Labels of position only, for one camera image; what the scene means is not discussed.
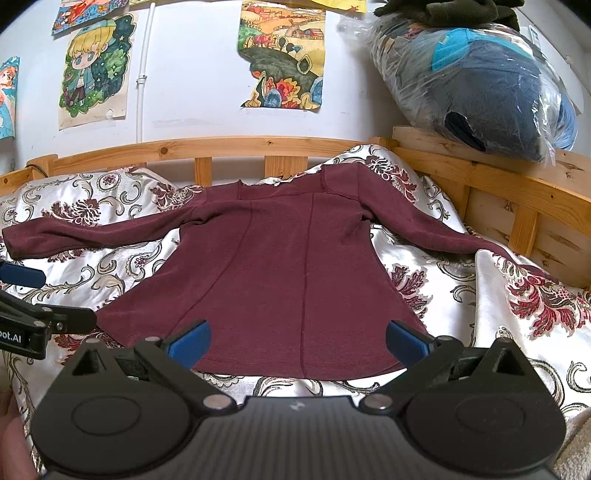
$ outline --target bed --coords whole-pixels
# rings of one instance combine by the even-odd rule
[[[520,263],[543,267],[562,283],[541,281],[489,251],[475,257],[443,256],[422,251],[381,225],[372,226],[371,241],[381,262],[431,334],[453,335],[476,346],[510,336],[536,367],[566,419],[591,406],[591,199],[583,194],[590,174],[589,159],[580,155],[559,151],[557,167],[541,168],[480,154],[410,127],[395,127],[392,138],[360,141],[155,141],[29,161],[26,168],[0,177],[0,223],[4,227],[54,216],[90,226],[174,209],[214,182],[212,166],[220,157],[262,157],[261,181],[272,184],[313,174],[323,162],[362,162],[428,215],[457,231],[508,246]],[[175,185],[153,171],[162,162],[186,159],[193,163],[188,186]],[[157,242],[25,260],[25,265],[46,272],[47,284],[41,289],[0,287],[33,303],[97,309],[154,274],[178,242],[178,231],[171,231]],[[0,255],[6,254],[0,244]],[[104,332],[91,335],[116,346]],[[43,466],[30,443],[31,415],[83,338],[54,337],[43,362],[3,355],[16,399],[12,410],[20,416],[11,424],[24,426],[30,468],[36,472]],[[351,395],[359,401],[400,373],[325,382],[196,372],[238,402],[247,395]]]

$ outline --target anime drawing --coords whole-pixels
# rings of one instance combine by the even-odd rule
[[[0,67],[0,138],[15,136],[19,63],[19,57],[12,57]]]
[[[116,8],[127,5],[128,0],[61,0],[53,33],[60,33],[89,20],[104,17]]]
[[[60,129],[125,116],[134,17],[100,20],[74,33],[61,83]]]

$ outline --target metal screw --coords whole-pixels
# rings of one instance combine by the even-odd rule
[[[223,410],[232,405],[232,399],[222,394],[209,395],[203,399],[203,405],[210,410]]]
[[[393,402],[392,398],[381,393],[372,393],[363,399],[365,406],[372,410],[385,410],[390,407]]]

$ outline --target plastic bag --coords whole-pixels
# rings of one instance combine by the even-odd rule
[[[410,124],[479,151],[554,164],[571,150],[574,106],[535,45],[500,24],[429,28],[400,14],[340,24],[369,47]]]

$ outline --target white satin fabric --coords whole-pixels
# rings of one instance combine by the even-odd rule
[[[354,161],[364,163],[375,174],[392,183],[423,212],[457,231],[467,231],[441,189],[430,178],[419,178],[392,152],[377,145],[360,145],[327,163]],[[305,174],[314,174],[318,169],[314,167]],[[279,185],[282,180],[265,179],[262,182]],[[176,188],[143,168],[52,177],[32,181],[14,194],[0,199],[0,226],[40,216],[54,216],[89,227],[104,225],[177,208],[194,195],[199,195],[200,191],[197,186]],[[538,366],[565,415],[591,403],[591,382],[585,374],[586,365],[591,365],[591,349],[587,346],[588,322],[576,328],[570,336],[565,329],[556,326],[548,336],[530,339],[531,325],[537,314],[534,312],[525,319],[515,316],[509,306],[510,293],[506,289],[511,275],[501,272],[500,261],[490,252],[478,252],[476,263],[474,256],[425,252],[396,238],[381,225],[373,225],[371,237],[396,288],[432,335],[453,335],[465,345],[477,346],[489,346],[498,335],[511,335]],[[22,262],[24,265],[45,272],[47,284],[41,289],[0,287],[32,303],[98,309],[152,276],[176,249],[178,242],[178,230],[173,230],[157,242],[116,249],[69,251],[50,259],[25,260]],[[0,243],[0,255],[11,260],[4,243]],[[572,289],[569,291],[573,292],[573,298],[580,296],[577,307],[571,308],[573,311],[591,310],[587,294]],[[116,346],[102,332],[95,331],[91,335],[101,338],[109,346]],[[36,405],[60,372],[63,362],[73,354],[83,338],[78,335],[55,336],[43,361],[32,361],[4,352],[29,441],[30,419]],[[332,382],[202,372],[197,375],[227,392],[239,403],[247,395],[351,395],[357,403],[364,395],[401,373]],[[43,466],[32,444],[31,449],[35,465],[42,471]]]

